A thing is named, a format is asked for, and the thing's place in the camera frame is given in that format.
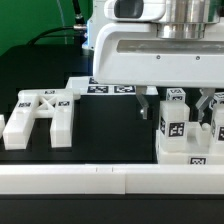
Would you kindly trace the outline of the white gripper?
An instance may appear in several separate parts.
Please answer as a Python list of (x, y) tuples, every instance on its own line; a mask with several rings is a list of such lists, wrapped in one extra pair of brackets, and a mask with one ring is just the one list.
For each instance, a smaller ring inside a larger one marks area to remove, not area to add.
[(224, 88), (222, 0), (107, 0), (93, 76), (102, 84), (137, 85), (148, 119), (147, 85)]

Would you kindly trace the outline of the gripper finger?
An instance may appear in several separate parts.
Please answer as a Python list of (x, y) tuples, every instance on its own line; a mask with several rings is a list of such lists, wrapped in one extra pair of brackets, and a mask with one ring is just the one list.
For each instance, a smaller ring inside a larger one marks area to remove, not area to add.
[(209, 105), (210, 101), (213, 99), (215, 89), (201, 88), (200, 93), (201, 93), (201, 97), (196, 103), (196, 108), (198, 110), (198, 120), (202, 121), (204, 117), (204, 110)]

